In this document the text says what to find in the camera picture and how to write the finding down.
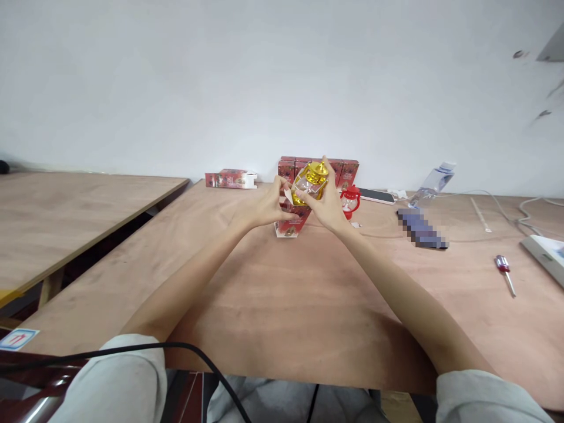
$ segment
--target red screwdriver handle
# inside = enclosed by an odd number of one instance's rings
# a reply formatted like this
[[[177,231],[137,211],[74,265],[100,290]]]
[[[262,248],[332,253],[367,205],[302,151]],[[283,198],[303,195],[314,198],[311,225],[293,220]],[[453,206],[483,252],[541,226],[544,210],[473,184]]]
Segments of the red screwdriver handle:
[[[498,267],[499,271],[509,273],[509,263],[504,256],[496,256],[495,265]]]

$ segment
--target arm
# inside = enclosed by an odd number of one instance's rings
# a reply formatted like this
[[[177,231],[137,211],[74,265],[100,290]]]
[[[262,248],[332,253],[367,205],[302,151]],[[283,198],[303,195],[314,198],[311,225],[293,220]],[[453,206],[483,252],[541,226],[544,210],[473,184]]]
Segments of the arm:
[[[331,166],[328,169],[329,181],[321,200],[316,201],[302,192],[298,195],[319,221],[345,244],[395,315],[425,350],[437,372],[476,369],[495,374],[443,306],[349,224],[335,188],[335,171]]]
[[[285,213],[280,209],[281,186],[287,189],[288,181],[277,176],[262,199],[236,213],[222,234],[211,240],[151,294],[121,333],[151,335],[159,341],[166,341],[217,269],[249,230],[277,220],[296,218],[295,214]]]

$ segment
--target person's left hand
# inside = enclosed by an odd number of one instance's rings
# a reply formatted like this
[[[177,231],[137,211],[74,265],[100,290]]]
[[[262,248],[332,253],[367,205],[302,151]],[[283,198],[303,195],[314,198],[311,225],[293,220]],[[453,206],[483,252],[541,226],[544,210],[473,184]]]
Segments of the person's left hand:
[[[286,213],[280,208],[281,187],[290,189],[290,184],[286,179],[277,175],[274,178],[274,183],[261,199],[239,208],[233,217],[233,223],[241,223],[252,229],[257,226],[274,223],[277,220],[299,218],[297,214]]]

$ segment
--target plastic water bottle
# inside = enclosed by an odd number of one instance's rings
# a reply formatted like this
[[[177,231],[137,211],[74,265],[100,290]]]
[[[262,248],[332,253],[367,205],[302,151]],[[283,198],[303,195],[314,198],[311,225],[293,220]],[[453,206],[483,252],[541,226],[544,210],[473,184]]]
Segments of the plastic water bottle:
[[[454,172],[452,170],[455,166],[456,163],[443,162],[442,165],[433,169],[423,182],[423,185],[421,185],[421,188],[417,190],[409,202],[409,207],[412,209],[418,209],[418,203],[421,200],[430,201],[435,198],[454,176]]]

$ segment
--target screwdriver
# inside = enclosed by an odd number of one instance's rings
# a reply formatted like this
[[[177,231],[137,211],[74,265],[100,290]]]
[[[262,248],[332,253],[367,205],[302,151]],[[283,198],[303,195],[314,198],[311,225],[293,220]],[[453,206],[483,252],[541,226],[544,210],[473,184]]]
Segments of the screwdriver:
[[[515,289],[513,288],[511,278],[509,277],[509,263],[507,262],[507,259],[504,256],[496,256],[495,265],[498,267],[499,271],[505,275],[507,283],[509,284],[509,289],[511,290],[511,296],[515,298],[517,294],[515,294]]]

